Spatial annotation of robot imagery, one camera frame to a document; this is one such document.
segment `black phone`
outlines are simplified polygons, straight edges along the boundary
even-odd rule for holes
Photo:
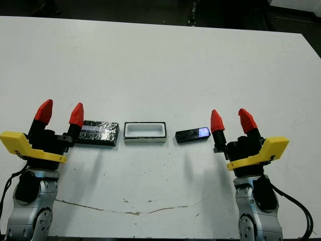
[[[211,133],[207,127],[180,131],[175,133],[177,143],[207,139]]]

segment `yellow bracket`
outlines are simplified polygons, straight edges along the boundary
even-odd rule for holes
[[[289,140],[285,137],[268,137],[265,139],[259,154],[230,162],[226,165],[227,169],[233,171],[236,168],[280,159],[288,143]]]
[[[44,152],[43,150],[32,149],[25,134],[19,132],[3,132],[0,140],[11,154],[24,157],[32,157],[54,162],[65,163],[66,156]]]

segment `white table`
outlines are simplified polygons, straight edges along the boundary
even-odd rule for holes
[[[223,154],[214,155],[212,138],[178,145],[174,136],[209,127],[216,108],[234,141],[243,134],[243,107],[264,137],[290,139],[265,173],[306,205],[320,236],[321,60],[302,35],[17,17],[0,17],[0,33],[1,132],[27,132],[48,98],[48,128],[57,133],[67,130],[79,101],[85,119],[120,124],[116,147],[77,146],[67,154],[57,199],[74,204],[55,202],[50,235],[238,238],[235,176]],[[165,121],[168,140],[125,145],[125,121]],[[2,145],[0,157],[2,192],[25,162]],[[303,213],[279,202],[284,237],[301,236]]]

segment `black cable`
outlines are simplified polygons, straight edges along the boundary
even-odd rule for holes
[[[286,193],[282,192],[280,189],[276,188],[272,183],[271,183],[271,186],[276,193],[278,193],[281,196],[284,196],[286,199],[293,202],[299,208],[302,209],[302,211],[304,212],[305,217],[306,217],[306,230],[305,230],[305,233],[304,233],[303,237],[301,238],[301,240],[308,240],[311,233],[313,232],[313,219],[312,219],[310,212],[307,210],[307,208],[302,203],[300,203],[299,201],[297,201],[293,197],[287,195]]]
[[[12,179],[21,175],[27,168],[28,164],[25,164],[25,166],[23,167],[23,169],[21,169],[20,171],[16,172],[16,173],[13,173],[11,175],[11,177],[8,179],[8,181],[6,182],[6,185],[5,185],[5,188],[4,188],[4,192],[2,194],[2,198],[1,198],[1,201],[0,201],[0,219],[1,219],[1,216],[2,216],[2,210],[4,208],[4,200],[5,200],[5,195],[6,195],[6,192],[7,190],[9,189],[9,187],[11,186],[11,183],[12,183]]]

